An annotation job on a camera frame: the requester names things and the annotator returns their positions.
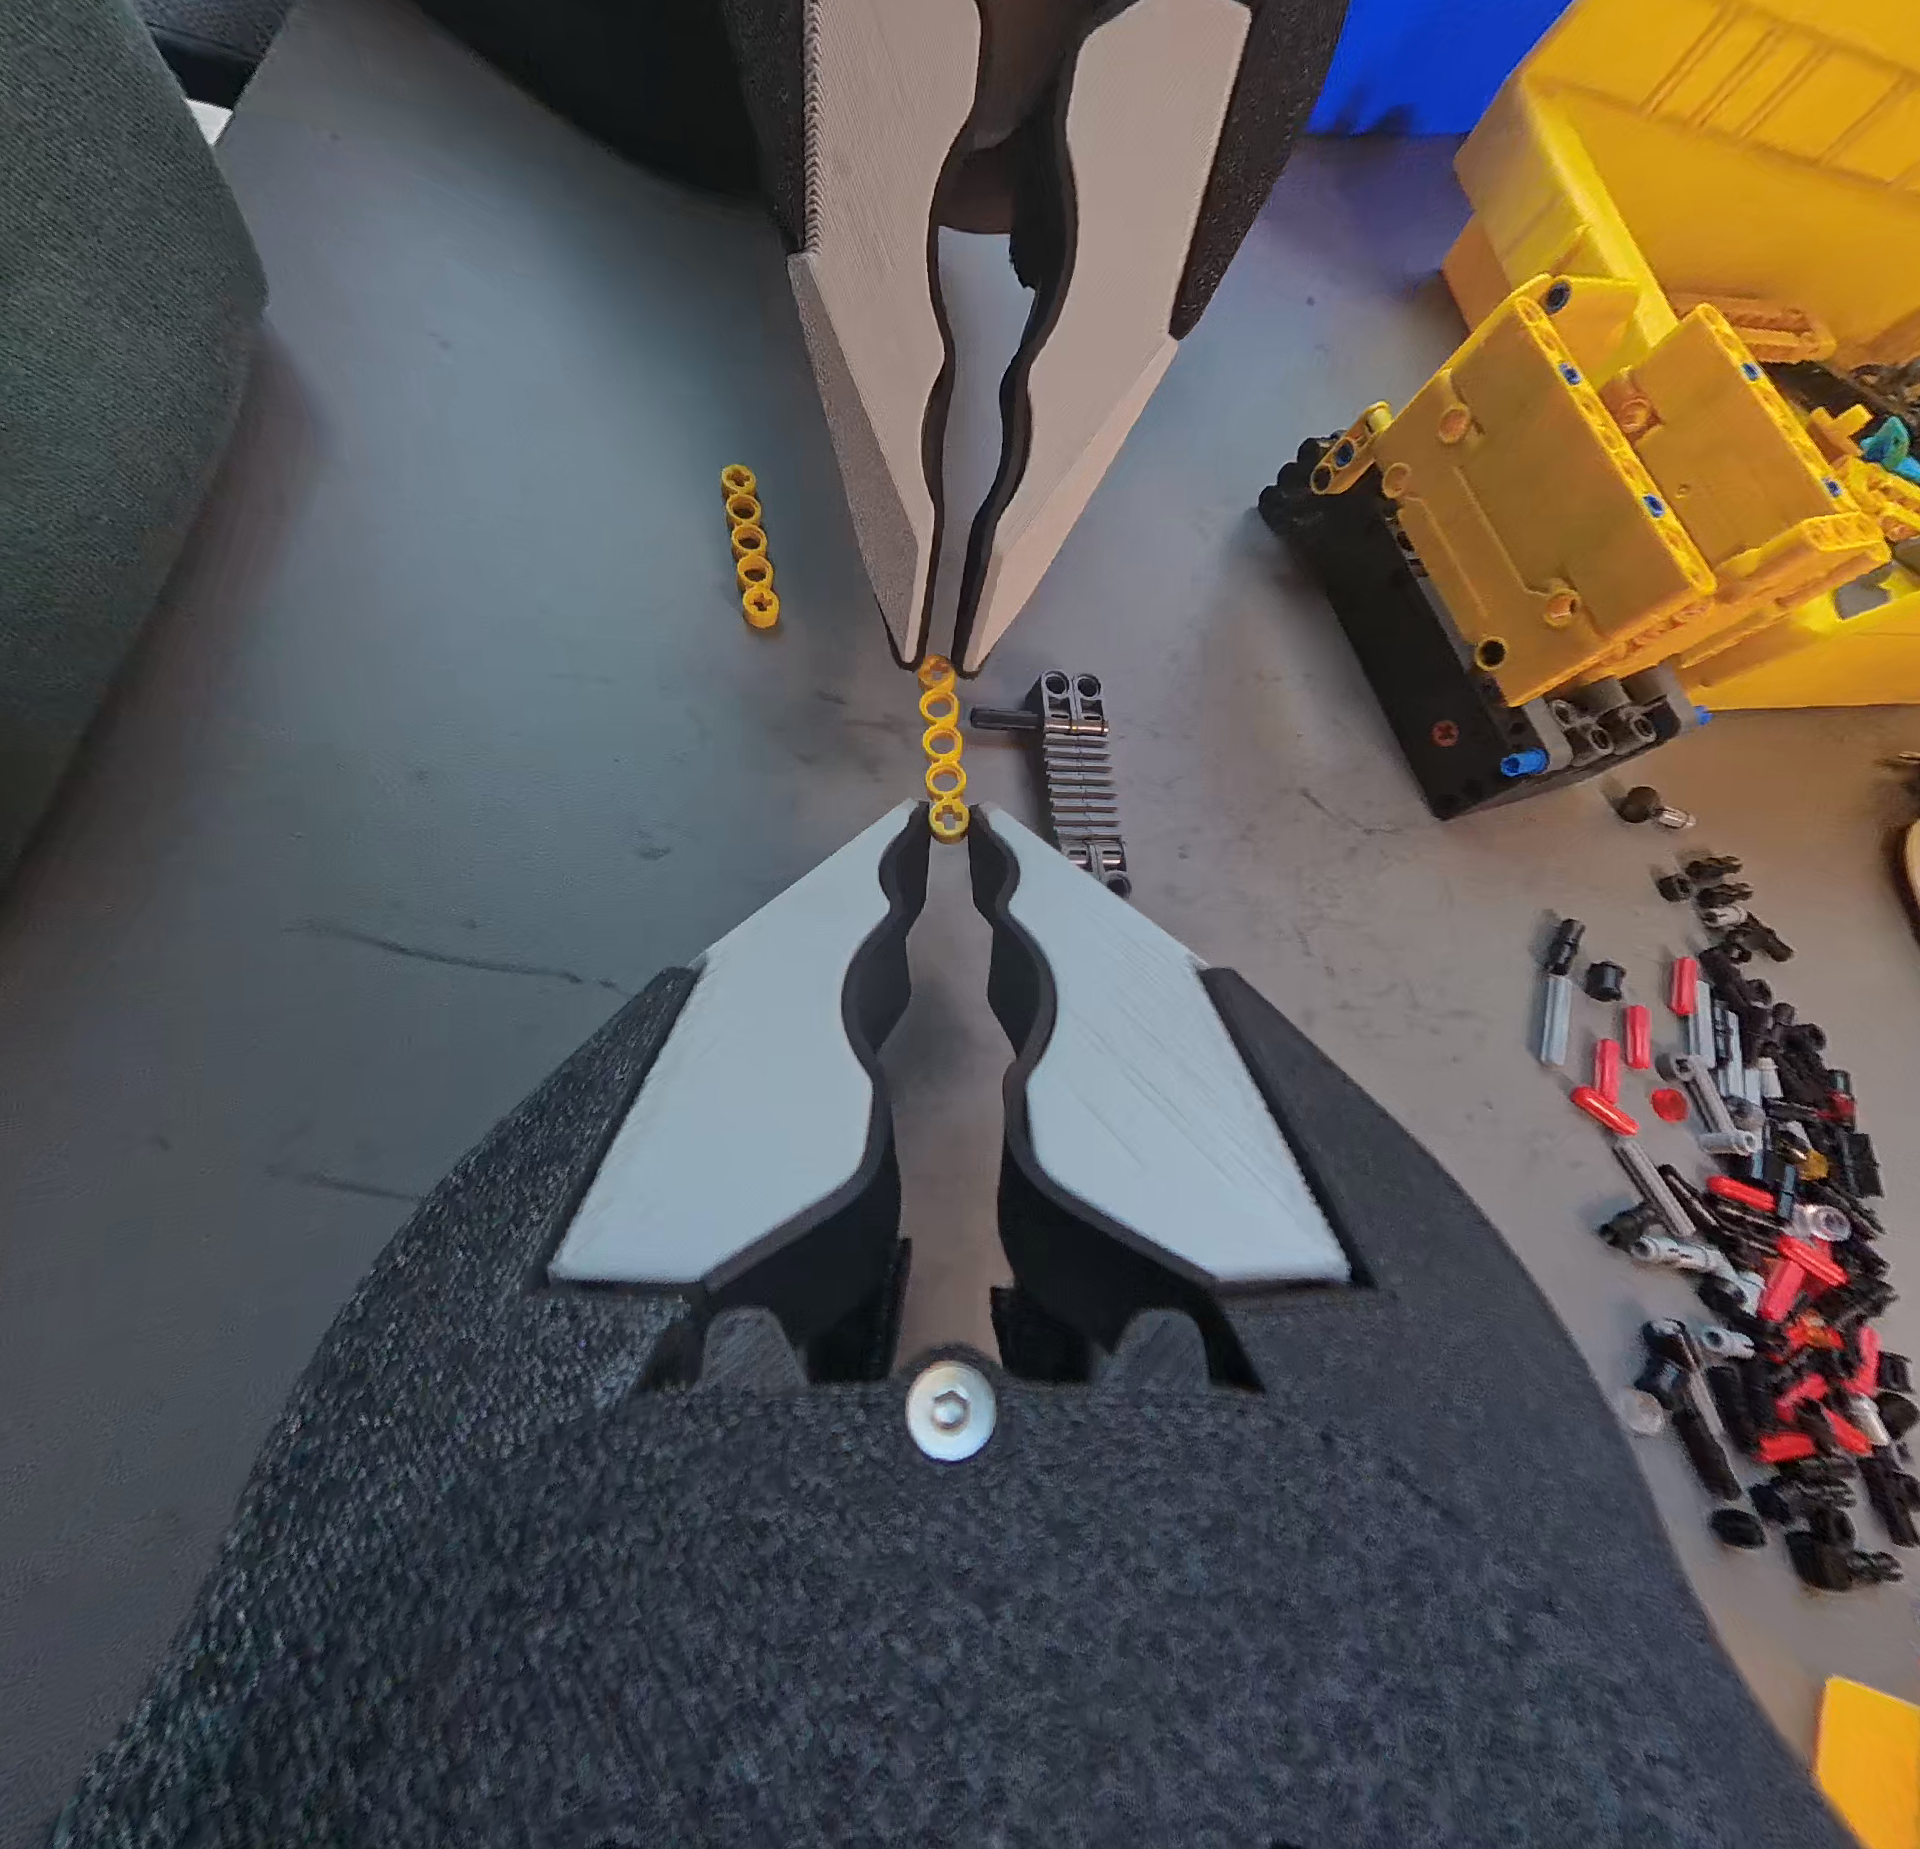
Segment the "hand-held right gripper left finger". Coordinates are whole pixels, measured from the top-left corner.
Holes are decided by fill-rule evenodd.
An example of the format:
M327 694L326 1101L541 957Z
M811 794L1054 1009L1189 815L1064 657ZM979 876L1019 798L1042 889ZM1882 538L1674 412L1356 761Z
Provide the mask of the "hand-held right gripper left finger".
M777 1319L808 1374L881 1380L910 1247L881 1046L910 1000L924 806L904 801L710 944L544 1266L587 1294Z

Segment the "pile of small lego pins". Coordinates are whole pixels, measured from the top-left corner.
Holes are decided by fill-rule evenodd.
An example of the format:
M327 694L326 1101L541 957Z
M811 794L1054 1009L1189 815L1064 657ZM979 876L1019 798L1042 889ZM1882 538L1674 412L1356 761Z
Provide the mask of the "pile of small lego pins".
M1642 1322L1619 1401L1666 1438L1725 1549L1777 1540L1812 1594L1915 1578L1915 1365L1883 1338L1899 1291L1854 1077L1768 970L1794 951L1740 856L1686 853L1652 889L1691 923L1633 976L1557 918L1538 948L1533 1063L1618 1162L1595 1239L1691 1292Z

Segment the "yellow plastic bin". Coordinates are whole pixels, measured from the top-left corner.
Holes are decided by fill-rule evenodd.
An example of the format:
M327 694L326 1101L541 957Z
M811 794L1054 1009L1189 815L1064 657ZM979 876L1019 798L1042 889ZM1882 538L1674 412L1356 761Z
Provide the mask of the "yellow plastic bin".
M1918 0L1573 0L1456 153L1468 331L1541 274L1794 304L1918 351Z
M1918 1846L1918 1705L1852 1679L1826 1683L1814 1779L1864 1846Z

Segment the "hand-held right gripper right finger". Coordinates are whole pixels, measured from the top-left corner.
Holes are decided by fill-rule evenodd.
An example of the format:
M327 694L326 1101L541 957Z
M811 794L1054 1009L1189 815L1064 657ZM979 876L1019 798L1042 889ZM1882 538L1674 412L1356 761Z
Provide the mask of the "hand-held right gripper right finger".
M1010 812L972 812L1002 1081L997 1355L1032 1382L1122 1373L1126 1334L1196 1384L1260 1384L1232 1303L1354 1264L1213 999L1209 968Z

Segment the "yellow black lego model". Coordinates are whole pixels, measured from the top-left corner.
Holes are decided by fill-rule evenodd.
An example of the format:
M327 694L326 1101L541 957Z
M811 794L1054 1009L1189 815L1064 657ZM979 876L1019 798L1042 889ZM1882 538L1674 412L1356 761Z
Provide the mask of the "yellow black lego model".
M1423 804L1571 786L1741 710L1915 702L1915 365L1759 364L1708 296L1541 274L1260 516L1322 584Z

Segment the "orange lego frame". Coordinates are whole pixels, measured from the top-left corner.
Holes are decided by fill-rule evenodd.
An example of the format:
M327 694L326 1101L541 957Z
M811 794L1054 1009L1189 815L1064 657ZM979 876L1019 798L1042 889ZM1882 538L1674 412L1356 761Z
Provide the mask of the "orange lego frame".
M1818 315L1781 302L1743 296L1708 296L1759 364L1826 361L1838 347L1836 331Z

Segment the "yellow lego beam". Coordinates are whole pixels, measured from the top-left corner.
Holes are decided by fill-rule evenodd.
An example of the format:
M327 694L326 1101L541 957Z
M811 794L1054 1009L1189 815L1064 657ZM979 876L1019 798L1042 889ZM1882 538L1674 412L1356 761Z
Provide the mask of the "yellow lego beam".
M745 463L733 462L719 469L718 482L727 524L740 612L755 633L771 633L780 623L781 604L776 589L770 541L764 529L755 471Z
M929 837L939 845L958 845L969 829L969 804L955 671L944 657L929 655L918 664L915 680Z

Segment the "blue plastic bin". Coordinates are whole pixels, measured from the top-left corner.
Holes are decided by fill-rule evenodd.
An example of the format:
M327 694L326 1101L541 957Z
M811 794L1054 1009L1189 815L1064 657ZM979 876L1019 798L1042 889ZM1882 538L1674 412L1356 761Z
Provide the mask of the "blue plastic bin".
M1571 0L1350 0L1315 136L1460 136Z

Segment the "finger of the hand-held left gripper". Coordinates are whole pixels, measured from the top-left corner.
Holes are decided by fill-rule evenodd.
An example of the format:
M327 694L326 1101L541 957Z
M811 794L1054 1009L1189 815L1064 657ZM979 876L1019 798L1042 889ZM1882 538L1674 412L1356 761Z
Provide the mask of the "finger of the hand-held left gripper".
M972 139L983 0L801 0L803 203L786 261L875 611L902 666L932 619L952 337L939 196Z
M1249 23L1235 0L1113 0L1060 76L1039 131L1060 250L1002 375L999 462L953 630L966 674L1037 591L1174 360L1172 305Z

